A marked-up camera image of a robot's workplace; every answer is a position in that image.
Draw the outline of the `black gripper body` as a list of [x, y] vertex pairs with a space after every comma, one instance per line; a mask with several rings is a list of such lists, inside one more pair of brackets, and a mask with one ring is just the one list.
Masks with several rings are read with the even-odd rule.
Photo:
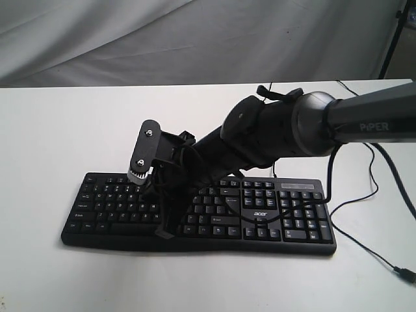
[[152, 185], [163, 211], [184, 211], [202, 187], [214, 185], [229, 174], [255, 166], [220, 138], [215, 129], [199, 141], [153, 130]]

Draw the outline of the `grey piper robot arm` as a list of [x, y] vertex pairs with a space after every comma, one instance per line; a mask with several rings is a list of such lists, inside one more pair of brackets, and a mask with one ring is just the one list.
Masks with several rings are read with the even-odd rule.
[[414, 83], [348, 99], [301, 88], [280, 94], [259, 86], [220, 127], [174, 146], [154, 169], [162, 208], [156, 234], [173, 238], [197, 190], [229, 174], [267, 168], [282, 158], [334, 158], [348, 143], [414, 141]]

